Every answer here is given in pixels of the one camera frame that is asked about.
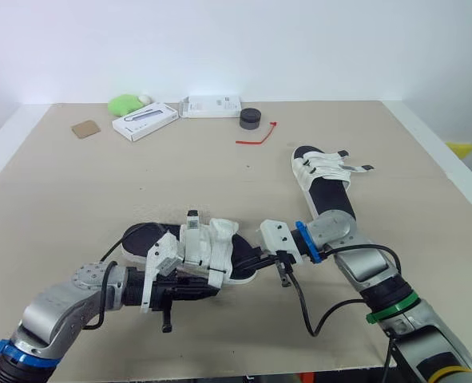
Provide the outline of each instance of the white product box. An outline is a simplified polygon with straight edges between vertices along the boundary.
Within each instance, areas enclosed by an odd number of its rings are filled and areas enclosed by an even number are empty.
[[[180,102],[180,116],[186,118],[239,117],[239,96],[189,96]]]
[[[116,119],[113,122],[113,128],[128,140],[136,141],[177,118],[179,118],[179,113],[175,109],[162,102],[154,102]]]

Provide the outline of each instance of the black cable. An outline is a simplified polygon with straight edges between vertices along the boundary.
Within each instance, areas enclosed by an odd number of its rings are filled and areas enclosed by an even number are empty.
[[[115,261],[111,261],[108,263],[106,267],[106,272],[104,277],[102,277],[102,285],[101,285],[101,302],[99,304],[99,320],[95,325],[87,325],[83,327],[83,330],[96,330],[102,326],[102,323],[105,321],[105,309],[106,309],[106,290],[108,289],[108,277],[109,272],[113,269],[117,263]]]
[[[160,223],[156,222],[146,222],[146,223],[141,223],[140,225],[136,226],[134,229],[132,229],[129,233],[123,235],[118,241],[115,242],[113,246],[110,247],[108,251],[106,251],[106,254],[104,254],[101,258],[101,262],[104,262],[110,255],[113,253],[113,251],[122,243],[124,242],[129,236],[133,235],[140,229],[143,229],[144,227],[150,226],[150,225],[156,225],[161,232],[164,234],[166,233],[166,230],[163,228],[163,226]]]
[[[334,311],[336,311],[340,307],[344,307],[352,303],[365,303],[363,299],[348,299],[347,301],[342,301],[342,302],[337,303],[336,305],[332,306],[326,313],[324,313],[323,317],[319,321],[319,324],[317,325],[315,330],[313,330],[312,325],[310,323],[310,317],[308,316],[308,308],[307,308],[307,303],[305,302],[305,296],[303,295],[303,290],[301,289],[301,286],[299,285],[299,282],[293,273],[288,273],[288,276],[291,279],[291,282],[296,288],[296,291],[298,293],[299,304],[301,305],[301,312],[303,313],[303,320],[305,322],[305,326],[307,327],[308,333],[312,337],[317,337],[319,335],[325,321],[328,319],[330,315],[333,314]]]
[[[395,251],[383,245],[375,245],[373,243],[360,243],[359,245],[337,247],[336,249],[320,252],[319,254],[324,257],[327,257],[328,255],[339,253],[340,251],[357,250],[357,249],[378,249],[378,250],[386,251],[394,259],[395,268],[397,269],[398,273],[401,274],[402,267],[401,267],[401,261],[399,260],[399,256],[397,255],[397,253],[395,253]]]
[[[387,357],[385,358],[385,365],[383,366],[383,377],[381,378],[381,383],[385,383],[387,381],[388,371],[390,371],[390,359],[392,358],[392,346],[394,345],[394,341],[392,338],[388,341],[388,351]]]

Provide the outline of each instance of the small white object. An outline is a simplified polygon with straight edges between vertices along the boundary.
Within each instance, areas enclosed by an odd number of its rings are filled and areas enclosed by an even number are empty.
[[[260,224],[257,233],[260,235],[260,248],[264,252],[276,255],[277,251],[286,251],[298,264],[303,263],[291,231],[285,222],[266,219]]]
[[[141,296],[140,311],[144,314],[149,312],[150,298],[153,293],[153,282],[158,274],[167,276],[182,263],[184,249],[180,246],[175,235],[166,232],[152,246],[147,253],[145,264],[145,280],[143,284],[143,294]]]
[[[184,261],[193,265],[200,265],[200,217],[188,215],[185,230],[185,258]]]
[[[147,96],[146,94],[141,94],[140,96],[138,96],[138,100],[143,104],[143,105],[148,105],[152,102],[152,100],[150,99],[149,96]]]
[[[189,96],[179,105],[184,118],[239,117],[240,113],[239,96]]]
[[[162,102],[154,102],[116,119],[113,128],[130,141],[139,140],[179,118],[179,113]]]

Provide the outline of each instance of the beige tabletop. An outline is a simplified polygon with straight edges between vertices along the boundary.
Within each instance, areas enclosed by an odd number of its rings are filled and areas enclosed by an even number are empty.
[[[111,127],[106,105],[54,105],[0,174],[0,338],[18,324],[33,296],[98,260],[130,225],[233,219],[257,245],[264,219],[293,225],[310,215],[291,171],[295,147],[346,149],[348,192],[359,227],[394,248],[403,275],[472,353],[472,207],[438,165],[379,102],[257,103],[261,128],[237,119],[179,120],[132,143]],[[101,132],[79,140],[74,124]],[[236,140],[261,138],[261,146]],[[125,264],[117,250],[113,256]],[[296,268],[313,318],[357,294],[332,260]],[[215,297],[175,302],[174,331],[161,314],[137,307],[107,313],[84,332],[53,381],[130,381],[220,377],[381,365],[387,340],[368,325],[363,305],[337,311],[318,338],[303,326],[298,298],[262,270]]]

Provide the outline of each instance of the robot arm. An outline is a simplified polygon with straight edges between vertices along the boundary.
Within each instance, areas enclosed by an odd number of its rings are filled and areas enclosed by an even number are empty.
[[[303,158],[308,152],[321,151],[296,149],[293,161],[299,160],[300,168],[301,164],[309,166]],[[307,174],[312,173],[315,168],[307,169]],[[370,241],[356,226],[342,182],[314,178],[305,196],[314,219],[307,225],[297,223],[294,231],[286,223],[264,221],[260,225],[262,249],[242,259],[232,255],[232,275],[246,278],[248,271],[251,275],[275,265],[282,286],[290,286],[288,272],[293,264],[305,259],[320,263],[323,255],[334,254],[339,269],[371,309],[367,321],[378,323],[393,341],[392,354],[405,374],[427,383],[472,382],[470,353],[395,265],[375,248],[347,249]],[[144,282],[145,272],[134,267],[90,263],[68,282],[39,294],[25,309],[10,340],[0,341],[0,383],[47,382],[80,331],[99,327],[105,310],[142,303]],[[202,299],[218,291],[204,276],[174,270],[153,281],[149,305],[163,312],[162,330],[169,332],[173,300]],[[98,324],[88,326],[98,314]]]

